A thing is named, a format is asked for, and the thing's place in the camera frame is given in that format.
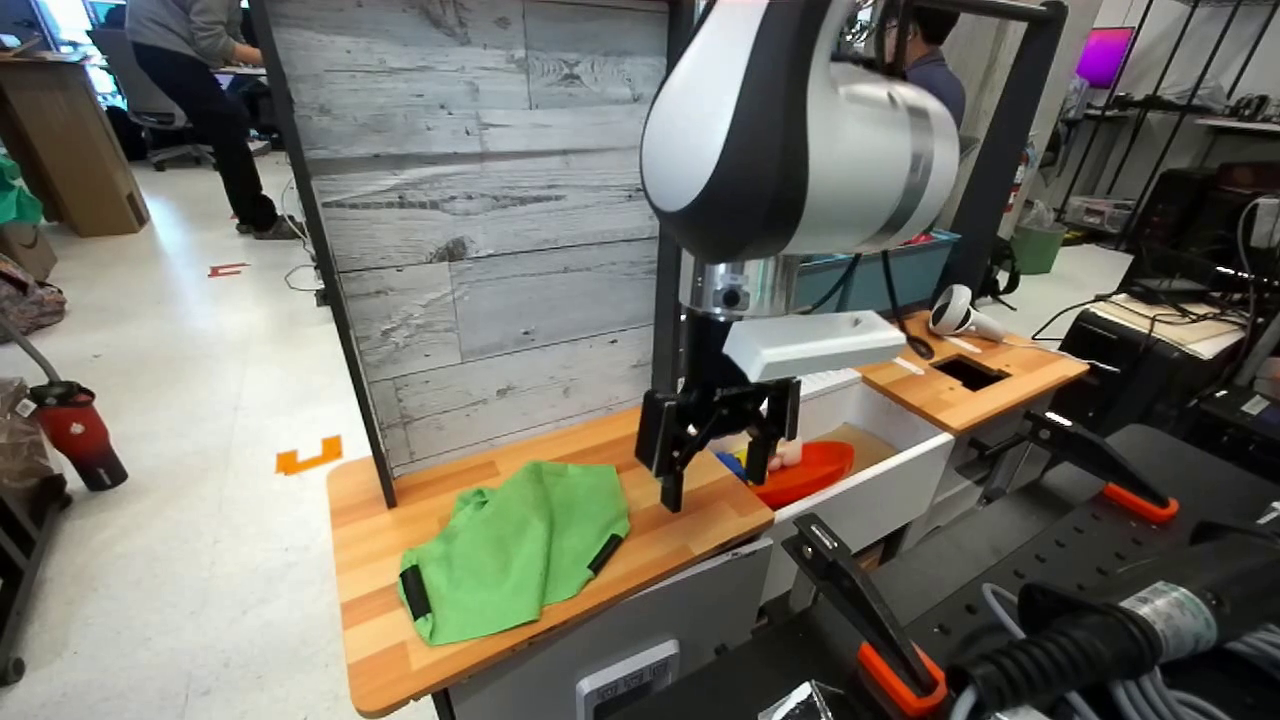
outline person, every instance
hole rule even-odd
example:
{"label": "person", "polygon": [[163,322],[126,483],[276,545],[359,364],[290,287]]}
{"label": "person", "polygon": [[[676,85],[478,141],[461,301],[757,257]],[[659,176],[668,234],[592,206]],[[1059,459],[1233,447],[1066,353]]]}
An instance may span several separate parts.
{"label": "person", "polygon": [[[906,63],[906,85],[931,93],[955,121],[962,121],[962,85],[960,76],[947,67],[942,55],[942,38],[952,37],[960,12],[942,12],[942,9],[906,9],[906,37],[902,37],[902,55],[900,63]],[[897,55],[900,45],[900,29],[897,29],[897,9],[889,4],[889,29],[885,29],[885,50],[878,55]]]}
{"label": "person", "polygon": [[300,218],[281,217],[264,195],[247,153],[245,104],[213,76],[213,67],[229,63],[264,63],[264,50],[239,37],[239,0],[126,0],[123,29],[136,63],[209,137],[239,234],[305,234]]}

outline purple object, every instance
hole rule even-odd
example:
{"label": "purple object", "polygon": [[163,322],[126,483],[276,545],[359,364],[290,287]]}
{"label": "purple object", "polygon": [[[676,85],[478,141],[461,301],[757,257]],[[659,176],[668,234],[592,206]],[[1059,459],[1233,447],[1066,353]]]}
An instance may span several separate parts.
{"label": "purple object", "polygon": [[1133,37],[1135,37],[1135,29],[1092,29],[1080,47],[1076,76],[1087,88],[1113,88],[1123,72],[1129,50],[1133,50]]}

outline orange tape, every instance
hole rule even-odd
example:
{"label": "orange tape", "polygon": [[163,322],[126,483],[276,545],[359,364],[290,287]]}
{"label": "orange tape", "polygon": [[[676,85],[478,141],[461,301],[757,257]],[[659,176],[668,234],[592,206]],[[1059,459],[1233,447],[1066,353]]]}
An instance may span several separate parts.
{"label": "orange tape", "polygon": [[926,720],[939,716],[939,707],[947,704],[947,676],[942,669],[934,669],[934,658],[926,652],[919,652],[919,662],[931,681],[931,693],[919,697],[902,676],[897,676],[897,669],[874,652],[874,642],[854,642],[854,662],[867,671],[873,688],[906,720]]}
{"label": "orange tape", "polygon": [[1123,483],[1102,483],[1101,501],[1119,508],[1133,518],[1161,525],[1161,526],[1182,512],[1177,496],[1169,496],[1169,502],[1150,502]]}
{"label": "orange tape", "polygon": [[318,469],[318,465],[335,465],[335,459],[345,459],[345,438],[339,437],[325,437],[318,438],[318,454],[295,454],[295,453],[276,453],[276,472],[281,477],[300,477],[300,472],[306,472],[306,469]]}
{"label": "orange tape", "polygon": [[209,274],[239,274],[247,264],[209,264]]}

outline white drawer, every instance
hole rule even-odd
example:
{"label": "white drawer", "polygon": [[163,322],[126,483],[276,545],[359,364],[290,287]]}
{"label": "white drawer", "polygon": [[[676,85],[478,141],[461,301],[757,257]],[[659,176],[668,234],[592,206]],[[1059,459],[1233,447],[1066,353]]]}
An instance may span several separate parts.
{"label": "white drawer", "polygon": [[[955,444],[942,426],[890,402],[854,373],[803,377],[800,438],[821,437],[853,438],[854,472],[779,508],[772,537],[789,537],[795,515],[814,512],[853,552],[926,512]],[[777,546],[762,600],[783,596],[792,584],[795,565]]]}

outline jeans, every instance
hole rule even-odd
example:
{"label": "jeans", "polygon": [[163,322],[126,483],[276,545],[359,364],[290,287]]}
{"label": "jeans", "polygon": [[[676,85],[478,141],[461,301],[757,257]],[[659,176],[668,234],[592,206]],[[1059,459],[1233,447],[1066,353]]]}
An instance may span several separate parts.
{"label": "jeans", "polygon": [[195,137],[213,145],[215,176],[224,180],[234,218],[247,232],[266,232],[276,223],[276,203],[264,195],[264,180],[247,153],[245,104],[234,104],[195,55],[146,45],[132,45],[132,55],[151,85],[186,112]]}

